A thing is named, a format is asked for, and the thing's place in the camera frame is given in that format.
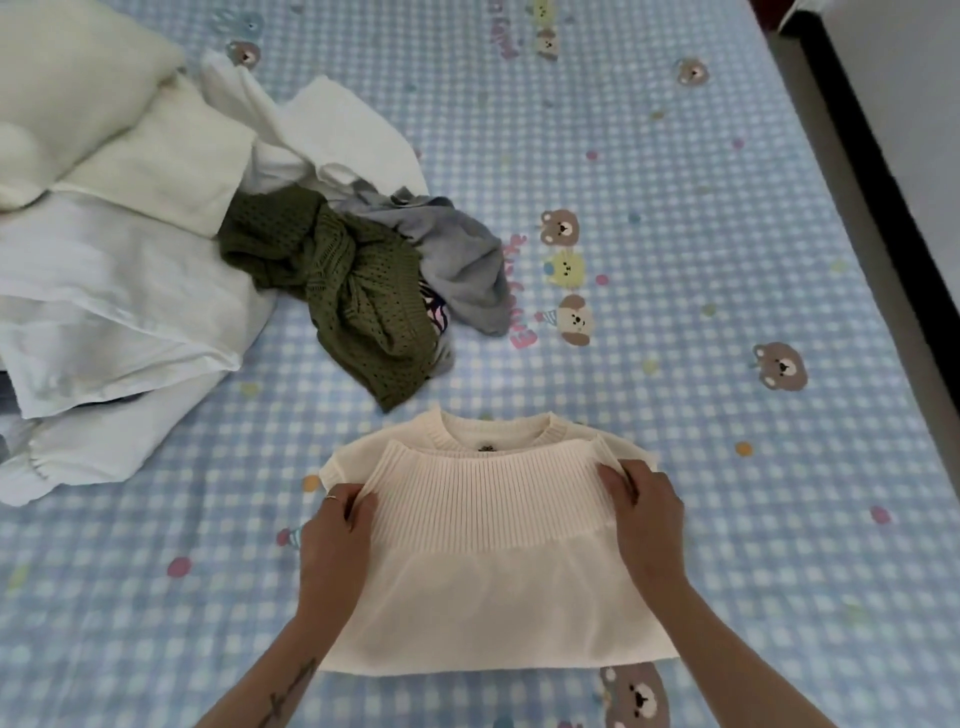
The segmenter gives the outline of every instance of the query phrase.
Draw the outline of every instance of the blue checkered bed sheet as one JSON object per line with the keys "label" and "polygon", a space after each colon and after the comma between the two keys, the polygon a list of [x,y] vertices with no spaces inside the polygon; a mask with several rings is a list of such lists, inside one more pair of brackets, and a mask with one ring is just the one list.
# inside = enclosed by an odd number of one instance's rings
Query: blue checkered bed sheet
{"label": "blue checkered bed sheet", "polygon": [[[383,417],[285,299],[130,482],[0,510],[0,726],[191,724],[292,615],[277,539],[320,500],[301,478],[434,403],[658,451],[693,580],[767,660],[844,726],[955,722],[960,508],[745,0],[556,0],[549,33],[523,0],[111,2],[193,62],[254,43],[280,101],[324,72],[383,113],[511,245],[515,329],[457,328],[454,371]],[[546,272],[556,209],[580,225],[575,291]],[[799,391],[761,376],[773,342]],[[712,725],[681,664],[658,668],[673,724]],[[293,725],[604,713],[592,670],[322,675]]]}

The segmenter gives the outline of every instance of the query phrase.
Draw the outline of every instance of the orange dot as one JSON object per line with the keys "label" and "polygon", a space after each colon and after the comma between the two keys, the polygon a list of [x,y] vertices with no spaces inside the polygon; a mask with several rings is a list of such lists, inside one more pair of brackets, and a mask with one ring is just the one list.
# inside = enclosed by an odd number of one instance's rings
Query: orange dot
{"label": "orange dot", "polygon": [[308,475],[303,479],[303,492],[313,493],[320,488],[320,478],[316,475]]}

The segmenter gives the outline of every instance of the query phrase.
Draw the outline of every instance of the bear print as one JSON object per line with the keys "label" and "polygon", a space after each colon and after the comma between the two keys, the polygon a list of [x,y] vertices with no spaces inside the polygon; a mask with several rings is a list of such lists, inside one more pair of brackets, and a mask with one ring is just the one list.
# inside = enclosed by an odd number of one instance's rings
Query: bear print
{"label": "bear print", "polygon": [[548,209],[540,216],[540,240],[547,245],[576,245],[580,240],[580,223],[568,209]]}
{"label": "bear print", "polygon": [[571,294],[560,301],[557,307],[557,330],[567,344],[585,347],[590,343],[594,326],[593,312],[582,296]]}
{"label": "bear print", "polygon": [[260,47],[247,40],[232,40],[227,44],[227,57],[233,65],[243,65],[253,71],[260,63]]}
{"label": "bear print", "polygon": [[607,728],[669,728],[670,707],[653,663],[601,667]]}
{"label": "bear print", "polygon": [[587,277],[587,264],[582,255],[561,248],[543,265],[543,272],[551,283],[561,288],[579,288]]}
{"label": "bear print", "polygon": [[552,28],[537,31],[537,55],[548,61],[555,61],[560,50],[560,42]]}
{"label": "bear print", "polygon": [[757,344],[754,356],[760,368],[760,381],[767,389],[799,392],[806,386],[804,358],[793,347],[779,341]]}
{"label": "bear print", "polygon": [[710,72],[700,59],[683,59],[677,64],[677,81],[681,85],[703,85],[710,80]]}

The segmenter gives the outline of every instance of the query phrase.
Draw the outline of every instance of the pile of clothes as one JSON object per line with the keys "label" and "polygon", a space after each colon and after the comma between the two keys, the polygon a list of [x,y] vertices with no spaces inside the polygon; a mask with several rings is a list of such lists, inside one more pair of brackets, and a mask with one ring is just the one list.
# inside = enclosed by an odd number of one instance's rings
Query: pile of clothes
{"label": "pile of clothes", "polygon": [[[125,480],[266,324],[273,289],[384,409],[509,326],[500,242],[385,119],[97,0],[0,7],[0,502]],[[196,311],[204,311],[197,317]]]}

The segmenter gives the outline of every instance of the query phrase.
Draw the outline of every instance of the gray garment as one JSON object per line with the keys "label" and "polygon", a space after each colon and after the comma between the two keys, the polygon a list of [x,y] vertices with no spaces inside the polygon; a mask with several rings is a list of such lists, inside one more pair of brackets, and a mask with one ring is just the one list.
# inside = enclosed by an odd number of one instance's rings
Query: gray garment
{"label": "gray garment", "polygon": [[399,232],[420,251],[420,274],[446,301],[450,313],[481,333],[510,328],[510,287],[503,246],[486,226],[446,197],[413,197],[401,189],[385,197],[358,183],[356,197],[331,203]]}

